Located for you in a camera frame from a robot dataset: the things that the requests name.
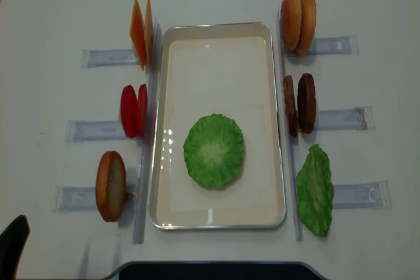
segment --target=red tomato slice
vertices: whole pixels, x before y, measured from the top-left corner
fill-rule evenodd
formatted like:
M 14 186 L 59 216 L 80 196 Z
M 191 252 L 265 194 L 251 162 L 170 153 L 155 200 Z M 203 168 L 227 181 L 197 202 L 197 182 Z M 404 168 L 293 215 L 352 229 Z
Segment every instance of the red tomato slice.
M 136 136 L 136 107 L 136 91 L 134 91 L 133 86 L 127 85 L 121 94 L 121 105 L 119 110 L 121 112 L 121 122 L 123 123 L 125 135 L 129 138 L 134 138 Z
M 144 137 L 144 122 L 146 120 L 147 112 L 147 88 L 146 85 L 141 85 L 138 90 L 137 102 L 137 136 Z

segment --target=lettuce leaf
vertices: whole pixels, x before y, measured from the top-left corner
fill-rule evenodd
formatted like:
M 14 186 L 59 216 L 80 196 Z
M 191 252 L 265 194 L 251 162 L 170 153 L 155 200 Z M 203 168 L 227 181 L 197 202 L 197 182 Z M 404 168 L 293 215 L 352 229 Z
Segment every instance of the lettuce leaf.
M 302 223 L 314 234 L 326 237 L 333 220 L 334 186 L 328 155 L 319 145 L 310 147 L 308 157 L 297 175 L 296 187 Z

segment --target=top bun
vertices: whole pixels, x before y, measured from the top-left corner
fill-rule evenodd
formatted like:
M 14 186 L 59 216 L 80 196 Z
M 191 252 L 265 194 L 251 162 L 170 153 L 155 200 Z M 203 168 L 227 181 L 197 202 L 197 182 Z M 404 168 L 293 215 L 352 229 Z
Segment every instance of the top bun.
M 308 54 L 312 44 L 316 25 L 316 3 L 315 0 L 302 0 L 302 23 L 301 35 L 296 46 L 296 52 L 300 56 Z
M 302 6 L 301 0 L 283 0 L 280 11 L 280 27 L 283 42 L 290 51 L 295 50 L 301 33 Z

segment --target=tray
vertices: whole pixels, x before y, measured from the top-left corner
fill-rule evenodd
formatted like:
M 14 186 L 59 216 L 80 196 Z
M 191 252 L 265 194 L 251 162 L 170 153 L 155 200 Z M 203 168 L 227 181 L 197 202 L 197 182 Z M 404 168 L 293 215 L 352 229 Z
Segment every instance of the tray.
M 284 218 L 272 38 L 261 23 L 170 29 L 163 39 L 150 216 L 164 230 L 268 228 Z M 188 175 L 183 145 L 221 113 L 245 139 L 240 177 L 207 190 Z

